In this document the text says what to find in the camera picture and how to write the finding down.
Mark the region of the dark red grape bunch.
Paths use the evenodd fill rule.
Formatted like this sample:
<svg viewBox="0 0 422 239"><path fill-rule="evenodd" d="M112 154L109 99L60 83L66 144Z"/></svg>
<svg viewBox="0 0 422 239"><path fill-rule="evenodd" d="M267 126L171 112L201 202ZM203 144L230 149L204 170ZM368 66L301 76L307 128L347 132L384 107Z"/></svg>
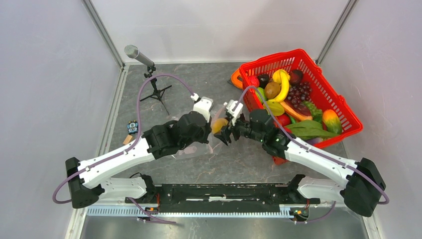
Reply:
<svg viewBox="0 0 422 239"><path fill-rule="evenodd" d="M309 82L301 82L295 86L290 86L288 95L285 99L287 104L293 108L299 107L304 101L309 101L311 88Z"/></svg>

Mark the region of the orange fruit with leaf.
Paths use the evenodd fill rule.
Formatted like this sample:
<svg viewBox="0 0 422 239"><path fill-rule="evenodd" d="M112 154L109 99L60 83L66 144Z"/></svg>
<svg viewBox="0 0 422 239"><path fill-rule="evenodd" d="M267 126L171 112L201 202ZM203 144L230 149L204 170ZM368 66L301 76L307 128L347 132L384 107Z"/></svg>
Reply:
<svg viewBox="0 0 422 239"><path fill-rule="evenodd" d="M225 118L218 118L214 121L214 123L212 123L211 125L211 132L212 134L216 134L221 132L221 129L228 125L228 120Z"/></svg>

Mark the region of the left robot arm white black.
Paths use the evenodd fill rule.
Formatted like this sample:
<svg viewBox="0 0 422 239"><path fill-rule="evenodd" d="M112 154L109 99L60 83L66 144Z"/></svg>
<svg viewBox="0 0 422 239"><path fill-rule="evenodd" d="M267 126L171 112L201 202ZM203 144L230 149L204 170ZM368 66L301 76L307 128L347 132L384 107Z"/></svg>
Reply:
<svg viewBox="0 0 422 239"><path fill-rule="evenodd" d="M156 189L149 176L140 180L114 178L114 175L138 164L174 155L191 144L207 144L211 117L191 111L179 120L155 125L133 141L102 156L80 161L65 161L71 204L74 209L90 206L106 197L132 197L150 203Z"/></svg>

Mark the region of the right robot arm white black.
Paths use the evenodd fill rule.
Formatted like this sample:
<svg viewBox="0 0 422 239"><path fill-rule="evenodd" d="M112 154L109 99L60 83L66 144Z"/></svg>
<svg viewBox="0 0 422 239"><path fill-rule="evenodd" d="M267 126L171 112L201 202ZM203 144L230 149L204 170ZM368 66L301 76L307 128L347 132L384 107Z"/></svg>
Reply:
<svg viewBox="0 0 422 239"><path fill-rule="evenodd" d="M222 126L214 136L226 145L240 137L260 142L267 154L326 176L326 179L300 177L299 182L287 190L293 203L305 198L342 201L353 212L370 217L378 205L389 202L386 184L373 161L367 158L355 161L314 147L276 127L265 110L252 111L248 120L240 116L235 122Z"/></svg>

